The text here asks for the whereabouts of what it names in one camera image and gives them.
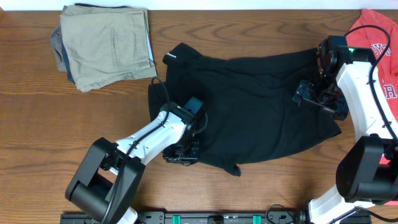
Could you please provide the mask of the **black polo shirt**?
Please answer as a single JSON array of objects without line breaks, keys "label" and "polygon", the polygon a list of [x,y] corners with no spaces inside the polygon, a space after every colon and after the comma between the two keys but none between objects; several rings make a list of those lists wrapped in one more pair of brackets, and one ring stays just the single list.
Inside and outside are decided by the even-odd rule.
[{"label": "black polo shirt", "polygon": [[206,116],[198,160],[204,164],[239,176],[241,164],[300,153],[341,132],[328,114],[293,101],[300,81],[319,75],[316,49],[224,60],[182,43],[163,61],[164,84],[148,87],[150,116],[166,101],[200,100]]}]

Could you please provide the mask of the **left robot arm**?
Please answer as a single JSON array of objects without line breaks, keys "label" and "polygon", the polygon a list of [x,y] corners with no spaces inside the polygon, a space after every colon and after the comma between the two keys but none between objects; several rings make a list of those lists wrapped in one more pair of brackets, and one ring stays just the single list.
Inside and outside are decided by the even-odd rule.
[{"label": "left robot arm", "polygon": [[99,138],[89,148],[69,183],[65,198],[97,223],[135,223],[131,203],[146,165],[158,154],[184,166],[198,162],[198,120],[204,104],[191,98],[184,106],[163,105],[155,120],[116,142]]}]

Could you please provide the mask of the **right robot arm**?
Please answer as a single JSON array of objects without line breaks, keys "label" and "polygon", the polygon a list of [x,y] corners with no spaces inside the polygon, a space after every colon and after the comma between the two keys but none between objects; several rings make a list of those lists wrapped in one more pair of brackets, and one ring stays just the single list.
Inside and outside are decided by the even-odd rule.
[{"label": "right robot arm", "polygon": [[294,223],[369,223],[370,207],[397,205],[397,120],[371,49],[331,35],[320,43],[318,58],[320,79],[302,80],[292,99],[335,119],[351,116],[356,142],[337,167],[336,184],[296,213]]}]

